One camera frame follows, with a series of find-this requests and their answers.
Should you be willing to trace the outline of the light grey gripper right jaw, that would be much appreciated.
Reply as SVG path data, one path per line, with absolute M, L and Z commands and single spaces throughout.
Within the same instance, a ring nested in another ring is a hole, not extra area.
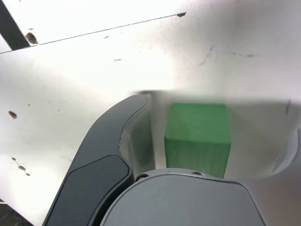
M 301 133 L 272 175 L 219 179 L 187 169 L 152 170 L 109 207 L 102 226 L 298 226 Z

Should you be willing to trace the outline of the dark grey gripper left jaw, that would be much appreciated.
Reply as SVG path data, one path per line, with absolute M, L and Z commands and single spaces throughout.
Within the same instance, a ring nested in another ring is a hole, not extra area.
M 133 95 L 91 126 L 43 224 L 96 226 L 135 177 L 153 169 L 151 96 Z

